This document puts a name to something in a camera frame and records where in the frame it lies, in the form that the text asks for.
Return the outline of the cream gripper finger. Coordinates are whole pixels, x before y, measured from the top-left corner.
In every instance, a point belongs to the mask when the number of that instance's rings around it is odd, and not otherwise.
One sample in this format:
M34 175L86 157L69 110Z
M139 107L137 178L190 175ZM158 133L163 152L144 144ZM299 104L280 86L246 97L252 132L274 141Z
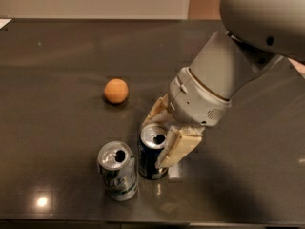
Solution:
M163 97L156 100L142 125L146 126L151 123L167 123L171 120L171 117L172 116L168 110L168 96L165 94Z
M155 167L169 168L177 164L202 141L204 131L204 127L172 126L167 133L165 147L161 151Z

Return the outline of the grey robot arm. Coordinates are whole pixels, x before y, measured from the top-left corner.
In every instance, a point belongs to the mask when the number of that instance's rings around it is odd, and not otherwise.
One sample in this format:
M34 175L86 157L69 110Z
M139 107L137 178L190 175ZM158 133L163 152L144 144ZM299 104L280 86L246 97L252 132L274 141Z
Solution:
M178 163L216 125L232 96L280 57L305 61L305 0L220 0L224 32L216 32L191 65L182 68L144 120L168 123L154 166Z

